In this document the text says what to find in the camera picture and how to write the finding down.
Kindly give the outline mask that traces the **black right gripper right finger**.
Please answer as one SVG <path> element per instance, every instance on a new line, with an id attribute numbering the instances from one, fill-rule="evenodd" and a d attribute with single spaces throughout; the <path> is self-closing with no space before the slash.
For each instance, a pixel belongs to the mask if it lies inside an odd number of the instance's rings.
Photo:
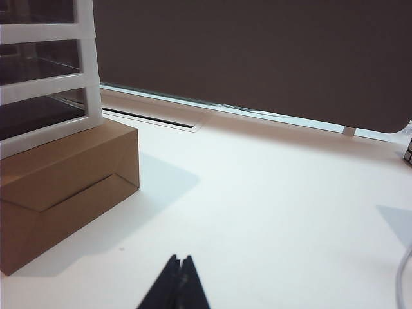
<path id="1" fill-rule="evenodd" d="M 184 259 L 180 271 L 180 308 L 210 308 L 191 256 Z"/>

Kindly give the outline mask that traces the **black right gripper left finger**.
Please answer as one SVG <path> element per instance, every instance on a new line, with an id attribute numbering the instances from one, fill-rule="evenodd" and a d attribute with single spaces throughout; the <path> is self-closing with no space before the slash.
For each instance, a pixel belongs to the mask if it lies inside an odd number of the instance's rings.
<path id="1" fill-rule="evenodd" d="M 173 254 L 137 308 L 183 308 L 180 301 L 181 283 L 181 263 Z"/>

